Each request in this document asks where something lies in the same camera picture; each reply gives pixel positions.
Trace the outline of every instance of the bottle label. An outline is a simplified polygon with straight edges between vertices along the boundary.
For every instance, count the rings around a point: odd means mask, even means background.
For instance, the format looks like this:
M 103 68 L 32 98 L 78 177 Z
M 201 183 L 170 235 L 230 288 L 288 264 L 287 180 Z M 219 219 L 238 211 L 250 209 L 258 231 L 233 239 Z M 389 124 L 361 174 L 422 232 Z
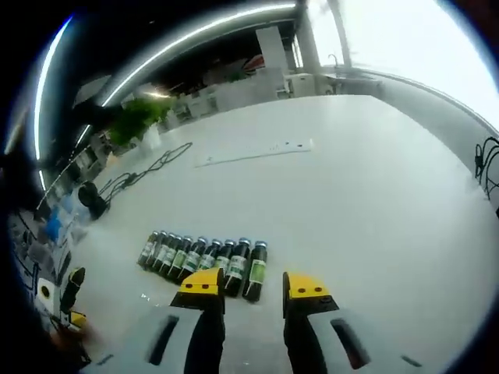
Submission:
M 167 250 L 168 250 L 168 247 L 164 244 L 161 244 L 161 249 L 159 250 L 159 254 L 157 255 L 157 259 L 162 261 L 163 258 L 166 256 Z
M 215 258 L 210 255 L 203 255 L 201 257 L 199 270 L 211 269 L 215 264 Z
M 261 259 L 254 259 L 251 264 L 251 271 L 249 272 L 249 281 L 253 283 L 264 283 L 265 278 L 265 261 Z
M 142 256 L 149 256 L 153 249 L 154 249 L 154 243 L 147 242 L 146 245 L 143 247 Z
M 217 261 L 215 261 L 214 267 L 219 267 L 220 269 L 222 269 L 225 275 L 225 273 L 227 273 L 227 266 L 228 266 L 228 258 L 220 256 L 217 258 Z
M 197 269 L 197 265 L 200 263 L 201 255 L 194 251 L 190 252 L 184 262 L 183 268 L 194 273 Z
M 181 269 L 186 257 L 187 257 L 187 254 L 184 251 L 178 251 L 177 254 L 175 255 L 175 258 L 173 259 L 172 266 L 178 267 L 179 269 Z
M 228 265 L 227 276 L 242 279 L 245 265 L 246 265 L 246 259 L 244 257 L 233 256 L 231 258 L 231 263 Z
M 176 253 L 177 251 L 175 249 L 168 247 L 168 249 L 166 250 L 165 257 L 163 258 L 163 265 L 171 266 Z

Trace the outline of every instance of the white power strip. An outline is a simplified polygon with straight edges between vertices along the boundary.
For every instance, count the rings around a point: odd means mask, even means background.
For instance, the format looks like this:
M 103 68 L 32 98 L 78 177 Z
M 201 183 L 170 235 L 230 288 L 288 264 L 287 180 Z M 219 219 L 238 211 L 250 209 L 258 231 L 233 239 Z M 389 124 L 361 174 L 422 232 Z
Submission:
M 312 139 L 285 140 L 273 143 L 257 143 L 238 148 L 221 148 L 211 154 L 201 157 L 196 166 L 221 164 L 223 162 L 239 161 L 248 158 L 274 156 L 276 154 L 310 152 L 313 149 Z

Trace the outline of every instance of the ceiling light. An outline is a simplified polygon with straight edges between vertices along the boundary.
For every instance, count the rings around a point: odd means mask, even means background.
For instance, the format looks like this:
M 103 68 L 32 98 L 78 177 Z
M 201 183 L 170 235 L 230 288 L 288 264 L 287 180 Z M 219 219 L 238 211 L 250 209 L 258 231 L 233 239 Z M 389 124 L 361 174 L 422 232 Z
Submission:
M 167 99 L 170 97 L 170 95 L 161 95 L 160 93 L 157 92 L 144 92 L 146 95 L 152 96 L 152 97 L 158 97 L 161 99 Z
M 38 175 L 40 175 L 41 187 L 44 189 L 44 191 L 47 191 L 47 189 L 45 188 L 44 173 L 42 173 L 41 170 L 39 170 Z
M 34 150 L 37 160 L 40 160 L 40 144 L 38 140 L 40 135 L 41 95 L 44 91 L 44 85 L 45 85 L 45 80 L 47 79 L 48 67 L 50 66 L 52 58 L 54 57 L 55 49 L 57 48 L 59 41 L 61 41 L 62 34 L 64 33 L 64 30 L 68 26 L 69 21 L 71 21 L 71 19 L 72 17 L 69 17 L 69 19 L 64 23 L 59 32 L 55 35 L 55 38 L 50 44 L 50 48 L 48 49 L 47 56 L 45 56 L 44 64 L 41 67 L 40 79 L 38 80 L 38 86 L 37 86 L 37 95 L 35 97 L 35 102 L 34 102 Z
M 126 85 L 127 82 L 129 82 L 140 70 L 142 70 L 143 68 L 145 68 L 147 65 L 149 65 L 150 63 L 152 63 L 152 61 L 154 61 L 156 58 L 158 58 L 159 56 L 163 55 L 166 51 L 172 49 L 174 46 L 176 45 L 179 45 L 181 44 L 183 41 L 187 41 L 188 39 L 190 39 L 191 37 L 195 37 L 196 35 L 198 34 L 201 34 L 203 33 L 204 31 L 207 31 L 209 29 L 212 29 L 213 27 L 216 27 L 218 25 L 221 25 L 223 23 L 227 23 L 227 22 L 230 22 L 230 21 L 233 21 L 235 19 L 239 19 L 239 18 L 243 18 L 243 17 L 246 17 L 246 16 L 251 16 L 251 15 L 254 15 L 254 14 L 257 14 L 257 13 L 262 13 L 262 12 L 272 12 L 272 11 L 276 11 L 276 10 L 283 10 L 283 9 L 292 9 L 292 8 L 295 8 L 295 4 L 280 4 L 280 5 L 267 5 L 267 6 L 262 6 L 260 8 L 255 8 L 255 9 L 250 9 L 250 10 L 246 10 L 245 12 L 238 12 L 232 16 L 228 16 L 228 17 L 224 17 L 224 18 L 220 18 L 220 19 L 217 19 L 216 21 L 212 22 L 212 23 L 208 23 L 207 25 L 205 26 L 202 26 L 200 27 L 199 29 L 197 30 L 194 30 L 186 35 L 184 35 L 183 37 L 180 37 L 179 39 L 177 39 L 176 41 L 174 41 L 173 43 L 170 43 L 169 45 L 167 45 L 166 47 L 164 47 L 163 49 L 161 49 L 158 53 L 156 53 L 155 55 L 149 57 L 145 62 L 143 62 L 138 68 L 136 68 L 135 70 L 133 70 L 112 92 L 111 94 L 108 96 L 108 98 L 104 101 L 104 103 L 102 103 L 102 106 L 105 107 L 109 101 L 118 93 L 118 91 L 120 91 L 123 86 Z
M 90 125 L 87 125 L 87 127 L 83 130 L 83 132 L 81 133 L 80 137 L 76 141 L 76 145 L 75 146 L 78 146 L 78 144 L 80 144 L 80 142 L 82 141 L 83 137 L 85 136 L 85 134 L 87 133 L 87 131 L 89 129 L 90 129 Z

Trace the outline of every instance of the window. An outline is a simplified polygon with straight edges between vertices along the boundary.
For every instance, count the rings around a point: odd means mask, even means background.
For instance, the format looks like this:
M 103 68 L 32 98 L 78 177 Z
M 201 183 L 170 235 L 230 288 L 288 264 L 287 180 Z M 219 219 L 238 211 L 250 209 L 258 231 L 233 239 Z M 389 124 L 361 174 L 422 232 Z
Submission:
M 497 89 L 462 29 L 464 22 L 457 24 L 434 0 L 339 3 L 354 67 L 394 74 L 436 89 L 499 130 Z
M 329 3 L 327 0 L 309 0 L 307 12 L 320 65 L 342 65 L 342 45 Z

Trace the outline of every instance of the white tabletop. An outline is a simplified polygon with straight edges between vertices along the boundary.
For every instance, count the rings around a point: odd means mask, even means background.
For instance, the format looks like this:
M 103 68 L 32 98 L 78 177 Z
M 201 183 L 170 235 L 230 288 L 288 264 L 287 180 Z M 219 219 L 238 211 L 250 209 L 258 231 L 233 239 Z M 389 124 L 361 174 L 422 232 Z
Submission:
M 312 139 L 313 150 L 195 168 L 224 147 Z M 152 230 L 269 244 L 261 300 L 227 301 L 221 372 L 290 372 L 281 277 L 319 277 L 401 353 L 442 370 L 476 333 L 499 285 L 499 221 L 469 170 L 373 97 L 305 97 L 221 113 L 104 170 L 103 185 L 185 142 L 182 157 L 113 199 L 73 253 L 76 307 L 113 345 L 177 287 L 136 260 Z

